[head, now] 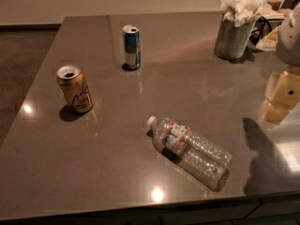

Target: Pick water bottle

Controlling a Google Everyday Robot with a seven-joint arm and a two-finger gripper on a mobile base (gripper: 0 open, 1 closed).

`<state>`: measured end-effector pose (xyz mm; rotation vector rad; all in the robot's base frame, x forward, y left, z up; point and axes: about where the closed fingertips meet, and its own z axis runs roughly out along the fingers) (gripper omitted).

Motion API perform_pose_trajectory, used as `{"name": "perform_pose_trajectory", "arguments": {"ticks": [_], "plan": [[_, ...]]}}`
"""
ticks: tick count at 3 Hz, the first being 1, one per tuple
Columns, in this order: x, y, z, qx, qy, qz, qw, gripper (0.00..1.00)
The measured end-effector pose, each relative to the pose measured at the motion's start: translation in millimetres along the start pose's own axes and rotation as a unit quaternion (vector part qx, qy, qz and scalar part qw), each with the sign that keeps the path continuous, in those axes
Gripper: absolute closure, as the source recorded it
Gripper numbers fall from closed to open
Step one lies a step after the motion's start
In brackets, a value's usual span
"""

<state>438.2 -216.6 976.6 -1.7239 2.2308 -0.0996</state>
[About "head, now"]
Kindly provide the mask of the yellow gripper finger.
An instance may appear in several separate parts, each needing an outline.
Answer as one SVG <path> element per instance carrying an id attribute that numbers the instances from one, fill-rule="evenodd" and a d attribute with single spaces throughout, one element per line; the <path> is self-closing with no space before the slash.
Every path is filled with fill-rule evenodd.
<path id="1" fill-rule="evenodd" d="M 262 119 L 280 124 L 300 102 L 300 67 L 273 72 L 265 90 Z"/>

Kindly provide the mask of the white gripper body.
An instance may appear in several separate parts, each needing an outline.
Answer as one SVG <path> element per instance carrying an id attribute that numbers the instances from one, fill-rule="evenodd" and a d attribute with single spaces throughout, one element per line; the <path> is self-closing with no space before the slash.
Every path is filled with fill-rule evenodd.
<path id="1" fill-rule="evenodd" d="M 295 7 L 279 28 L 277 58 L 291 66 L 300 66 L 300 5 Z"/>

